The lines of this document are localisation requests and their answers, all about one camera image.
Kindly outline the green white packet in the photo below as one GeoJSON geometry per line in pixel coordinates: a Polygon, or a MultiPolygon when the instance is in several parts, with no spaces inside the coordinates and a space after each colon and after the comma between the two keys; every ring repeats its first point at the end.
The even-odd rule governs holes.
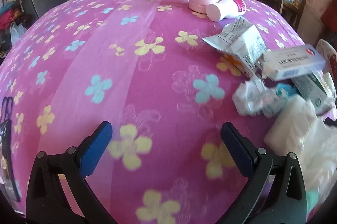
{"type": "Polygon", "coordinates": [[[332,110],[336,102],[336,89],[329,72],[317,71],[291,79],[305,100],[314,105],[317,116],[332,110]]]}

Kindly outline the white paper wrapper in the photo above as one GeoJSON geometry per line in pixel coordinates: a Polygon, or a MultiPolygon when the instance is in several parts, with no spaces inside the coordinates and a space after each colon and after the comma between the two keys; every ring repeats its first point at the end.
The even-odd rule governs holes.
{"type": "Polygon", "coordinates": [[[241,116],[264,114],[271,118],[278,114],[286,105],[287,92],[275,87],[268,88],[259,77],[241,83],[232,95],[232,100],[241,116]]]}

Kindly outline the white blue medicine box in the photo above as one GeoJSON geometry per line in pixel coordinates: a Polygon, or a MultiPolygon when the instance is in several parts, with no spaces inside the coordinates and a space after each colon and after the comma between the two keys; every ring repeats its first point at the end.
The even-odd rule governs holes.
{"type": "Polygon", "coordinates": [[[262,59],[262,75],[280,81],[322,70],[326,60],[311,45],[266,51],[262,59]]]}

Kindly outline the white tissue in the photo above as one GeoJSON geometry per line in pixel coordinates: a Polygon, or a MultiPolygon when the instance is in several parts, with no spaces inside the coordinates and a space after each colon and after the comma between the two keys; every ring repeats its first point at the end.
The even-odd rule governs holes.
{"type": "Polygon", "coordinates": [[[308,192],[327,198],[336,182],[336,127],[316,116],[314,105],[299,95],[292,96],[264,142],[277,155],[297,155],[308,192]]]}

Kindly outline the white bottle magenta label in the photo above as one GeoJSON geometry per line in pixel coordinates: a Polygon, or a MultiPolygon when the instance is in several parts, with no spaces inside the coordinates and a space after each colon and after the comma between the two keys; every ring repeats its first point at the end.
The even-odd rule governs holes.
{"type": "Polygon", "coordinates": [[[214,4],[209,4],[206,8],[207,17],[213,22],[223,19],[233,19],[245,14],[246,3],[243,0],[221,0],[214,4]]]}

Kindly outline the white printed snack packet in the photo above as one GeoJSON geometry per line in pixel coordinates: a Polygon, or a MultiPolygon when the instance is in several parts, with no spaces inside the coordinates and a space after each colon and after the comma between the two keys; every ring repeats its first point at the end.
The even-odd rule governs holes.
{"type": "Polygon", "coordinates": [[[221,33],[202,40],[222,52],[248,78],[255,75],[257,61],[267,50],[257,27],[243,16],[225,25],[221,33]]]}

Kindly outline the pink floral tablecloth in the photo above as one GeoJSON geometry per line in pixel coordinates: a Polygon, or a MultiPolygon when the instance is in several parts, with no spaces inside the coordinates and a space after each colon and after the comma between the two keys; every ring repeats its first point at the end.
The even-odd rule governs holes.
{"type": "MultiPolygon", "coordinates": [[[[266,51],[306,45],[269,6],[243,1],[266,51]]],[[[236,19],[213,22],[189,0],[71,0],[37,20],[1,64],[1,222],[32,223],[40,151],[63,154],[108,121],[112,138],[86,181],[115,223],[218,223],[248,181],[222,125],[275,153],[264,138],[282,111],[238,114],[232,95],[250,78],[202,40],[236,19]]],[[[263,76],[262,59],[254,76],[301,96],[292,78],[263,76]]],[[[306,223],[336,221],[336,182],[306,200],[306,223]]]]}

